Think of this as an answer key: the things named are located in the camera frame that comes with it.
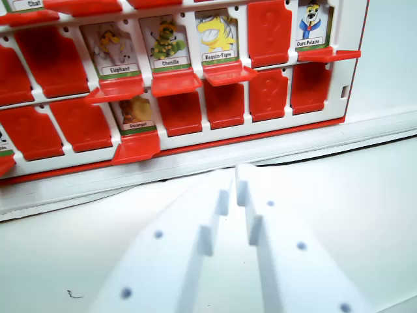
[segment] blue dot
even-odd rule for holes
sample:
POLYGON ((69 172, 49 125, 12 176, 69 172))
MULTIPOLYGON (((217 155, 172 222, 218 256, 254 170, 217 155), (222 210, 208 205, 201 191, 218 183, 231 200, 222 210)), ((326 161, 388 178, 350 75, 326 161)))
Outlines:
POLYGON ((300 241, 299 243, 297 243, 297 248, 304 251, 307 250, 307 245, 300 241))
POLYGON ((132 295, 132 290, 130 290, 130 288, 123 288, 122 294, 121 294, 123 299, 129 298, 131 295, 132 295))
POLYGON ((350 313, 350 312, 352 312, 351 306, 350 306, 350 305, 348 305, 347 303, 342 303, 342 304, 340 305, 340 310, 341 310, 343 313, 350 313))
POLYGON ((159 238, 162 238, 162 236, 164 235, 164 233, 162 232, 162 230, 156 230, 155 232, 154 232, 154 236, 155 236, 155 238, 157 238, 157 239, 159 239, 159 238))

